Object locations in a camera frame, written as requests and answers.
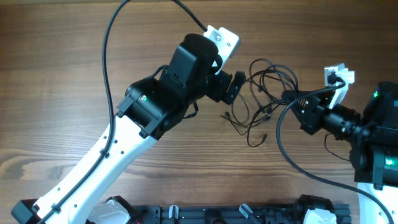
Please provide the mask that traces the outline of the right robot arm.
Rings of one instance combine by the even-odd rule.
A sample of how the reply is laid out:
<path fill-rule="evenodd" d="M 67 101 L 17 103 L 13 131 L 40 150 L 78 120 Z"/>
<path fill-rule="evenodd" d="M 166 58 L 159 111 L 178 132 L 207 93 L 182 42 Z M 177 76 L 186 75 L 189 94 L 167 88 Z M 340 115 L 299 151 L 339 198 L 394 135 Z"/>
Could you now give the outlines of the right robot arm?
<path fill-rule="evenodd" d="M 285 90 L 282 111 L 276 127 L 291 110 L 301 129 L 313 135 L 324 129 L 338 141 L 350 144 L 349 161 L 354 169 L 357 187 L 315 176 L 299 167 L 287 155 L 282 141 L 280 152 L 297 171 L 311 179 L 358 193 L 362 223 L 397 223 L 397 84 L 378 83 L 364 111 L 358 113 L 332 98 L 344 86 L 315 91 Z"/>

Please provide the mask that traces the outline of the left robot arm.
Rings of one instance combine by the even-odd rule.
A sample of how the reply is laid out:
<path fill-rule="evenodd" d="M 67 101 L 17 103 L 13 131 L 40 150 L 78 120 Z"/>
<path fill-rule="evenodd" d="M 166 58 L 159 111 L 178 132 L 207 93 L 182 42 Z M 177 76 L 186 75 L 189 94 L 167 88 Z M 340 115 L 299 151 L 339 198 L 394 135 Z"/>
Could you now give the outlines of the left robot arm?
<path fill-rule="evenodd" d="M 186 35 L 168 65 L 127 88 L 113 122 L 72 171 L 41 198 L 19 201 L 12 216 L 19 223 L 86 223 L 127 166 L 188 118 L 190 105 L 204 96 L 234 101 L 244 73 L 222 68 L 239 43 L 223 30 Z"/>

